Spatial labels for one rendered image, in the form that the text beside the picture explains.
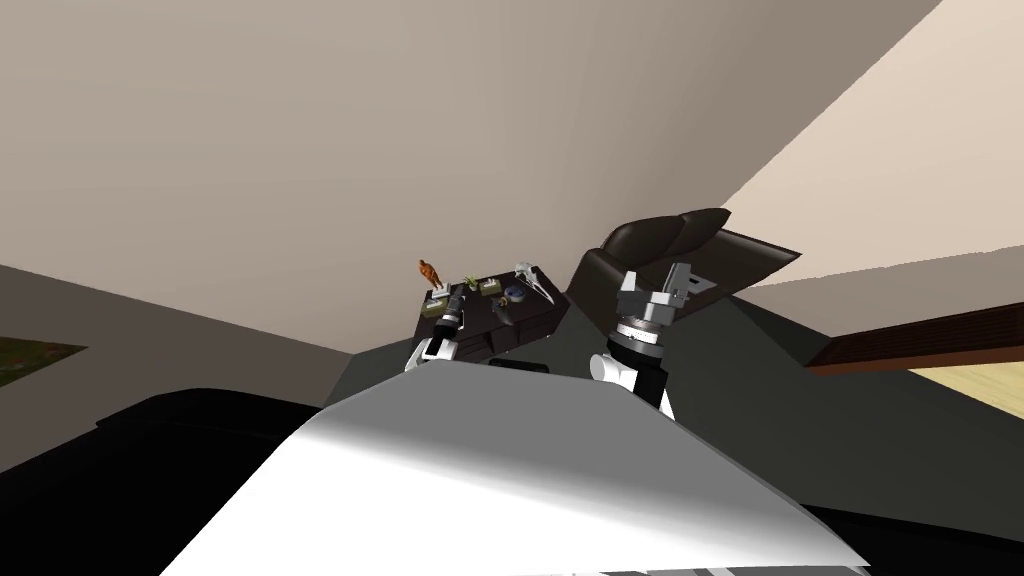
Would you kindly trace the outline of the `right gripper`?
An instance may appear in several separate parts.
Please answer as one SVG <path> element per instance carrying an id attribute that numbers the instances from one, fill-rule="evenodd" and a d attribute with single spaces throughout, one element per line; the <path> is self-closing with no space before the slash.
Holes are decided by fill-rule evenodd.
<path id="1" fill-rule="evenodd" d="M 662 292 L 637 290 L 637 274 L 628 271 L 617 291 L 616 314 L 660 326 L 675 322 L 690 296 L 691 266 L 684 262 L 673 263 L 662 287 Z"/>

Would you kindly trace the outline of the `dark wooden sideboard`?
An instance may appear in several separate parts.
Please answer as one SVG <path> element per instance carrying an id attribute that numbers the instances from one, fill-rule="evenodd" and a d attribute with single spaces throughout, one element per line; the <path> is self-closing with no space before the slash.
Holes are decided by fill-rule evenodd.
<path id="1" fill-rule="evenodd" d="M 414 345 L 431 335 L 449 291 L 464 285 L 464 324 L 455 338 L 455 361 L 480 362 L 554 333 L 568 308 L 567 298 L 540 268 L 519 262 L 511 272 L 470 278 L 429 293 L 421 306 Z"/>

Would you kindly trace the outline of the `dark brown sofa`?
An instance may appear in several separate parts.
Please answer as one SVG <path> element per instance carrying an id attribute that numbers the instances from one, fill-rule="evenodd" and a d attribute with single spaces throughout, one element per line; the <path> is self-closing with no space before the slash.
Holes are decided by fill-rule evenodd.
<path id="1" fill-rule="evenodd" d="M 615 328 L 616 295 L 629 271 L 639 290 L 657 291 L 682 262 L 695 278 L 679 321 L 751 287 L 800 257 L 792 249 L 725 228 L 731 212 L 707 208 L 629 222 L 581 258 L 566 294 L 606 334 Z"/>

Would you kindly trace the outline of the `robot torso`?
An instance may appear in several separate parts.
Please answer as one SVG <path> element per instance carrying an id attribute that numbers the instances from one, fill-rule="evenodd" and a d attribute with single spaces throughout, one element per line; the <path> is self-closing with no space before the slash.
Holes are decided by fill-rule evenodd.
<path id="1" fill-rule="evenodd" d="M 435 361 L 319 411 L 161 576 L 590 576 L 867 562 L 613 383 Z"/>

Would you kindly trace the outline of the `green wall picture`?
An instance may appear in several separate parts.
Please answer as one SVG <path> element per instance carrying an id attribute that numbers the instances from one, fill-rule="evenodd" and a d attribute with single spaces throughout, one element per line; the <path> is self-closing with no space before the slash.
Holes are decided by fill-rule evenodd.
<path id="1" fill-rule="evenodd" d="M 0 387 L 84 349 L 86 346 L 0 337 Z"/>

